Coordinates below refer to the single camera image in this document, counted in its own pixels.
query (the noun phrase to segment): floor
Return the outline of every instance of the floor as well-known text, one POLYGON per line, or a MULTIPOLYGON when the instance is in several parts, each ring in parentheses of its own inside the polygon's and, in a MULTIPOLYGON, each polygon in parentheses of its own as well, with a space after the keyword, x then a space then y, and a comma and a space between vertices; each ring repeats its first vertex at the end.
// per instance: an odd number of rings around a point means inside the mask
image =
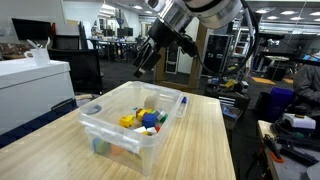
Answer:
MULTIPOLYGON (((116 88, 126 81, 143 81, 153 83, 153 71, 145 73, 141 78, 133 76, 136 67, 132 65, 132 61, 133 60, 129 60, 127 63, 109 62, 105 59, 100 61, 101 71, 104 73, 103 83, 105 92, 116 88)), ((252 76, 261 78, 261 75, 259 74, 253 73, 252 76)), ((172 79, 173 82, 187 82, 187 76, 185 74, 178 74, 175 76, 167 74, 165 77, 172 79)), ((257 179, 257 175, 259 175, 261 170, 259 168, 255 169, 256 172, 252 173, 251 176, 246 176, 246 172, 254 160, 253 154, 262 147, 261 139, 257 136, 256 132, 258 117, 255 116, 253 109, 260 92, 270 93, 273 87, 292 90, 292 84, 285 81, 257 83, 251 77, 245 77, 244 80, 249 83, 248 95, 251 97, 251 101, 244 119, 237 122, 233 131, 229 132, 229 137, 232 135, 232 139, 230 139, 230 147, 237 179, 257 179)), ((196 93, 203 95, 207 80, 205 78, 201 78, 198 81, 199 88, 196 93)))

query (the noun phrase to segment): clear plastic bin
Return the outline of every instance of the clear plastic bin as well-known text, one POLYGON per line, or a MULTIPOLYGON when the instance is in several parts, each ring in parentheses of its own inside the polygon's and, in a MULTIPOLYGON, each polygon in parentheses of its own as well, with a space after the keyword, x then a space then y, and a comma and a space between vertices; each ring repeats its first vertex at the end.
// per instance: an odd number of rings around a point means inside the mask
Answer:
POLYGON ((91 150, 123 165, 150 175, 155 158, 161 152, 177 110, 181 91, 142 82, 130 82, 126 87, 88 103, 80 108, 79 121, 86 127, 91 150), (146 136, 119 125, 122 116, 135 115, 135 107, 144 107, 147 98, 154 99, 154 109, 163 110, 168 117, 160 131, 146 136))

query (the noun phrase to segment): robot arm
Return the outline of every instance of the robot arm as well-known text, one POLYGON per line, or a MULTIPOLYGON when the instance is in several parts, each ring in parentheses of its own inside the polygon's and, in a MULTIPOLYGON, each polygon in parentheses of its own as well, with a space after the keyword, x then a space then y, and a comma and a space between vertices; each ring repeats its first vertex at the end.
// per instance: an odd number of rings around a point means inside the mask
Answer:
POLYGON ((145 0, 158 12, 158 18, 148 32, 149 38, 143 44, 133 65, 138 67, 136 77, 150 71, 161 56, 158 51, 172 42, 182 48, 183 53, 197 56, 197 47, 185 34, 185 28, 197 17, 205 27, 217 29, 231 22, 240 12, 240 0, 145 0))

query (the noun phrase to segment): blue bin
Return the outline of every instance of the blue bin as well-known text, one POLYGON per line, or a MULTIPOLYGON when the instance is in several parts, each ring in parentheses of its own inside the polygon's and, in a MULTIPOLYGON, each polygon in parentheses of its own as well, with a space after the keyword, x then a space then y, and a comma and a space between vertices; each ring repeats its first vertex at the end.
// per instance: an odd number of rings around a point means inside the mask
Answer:
POLYGON ((294 98, 293 91, 283 88, 272 88, 270 92, 270 103, 265 113, 265 120, 274 122, 278 120, 284 110, 294 98))

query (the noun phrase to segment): black chair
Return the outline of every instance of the black chair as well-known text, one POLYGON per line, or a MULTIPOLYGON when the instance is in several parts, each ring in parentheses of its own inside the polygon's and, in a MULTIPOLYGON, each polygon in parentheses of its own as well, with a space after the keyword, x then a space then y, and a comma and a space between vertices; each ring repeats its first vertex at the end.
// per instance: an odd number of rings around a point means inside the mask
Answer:
POLYGON ((55 35, 53 37, 52 49, 77 50, 79 49, 77 35, 55 35))
POLYGON ((50 59, 65 61, 70 65, 70 76, 75 92, 102 94, 98 50, 48 49, 50 59))

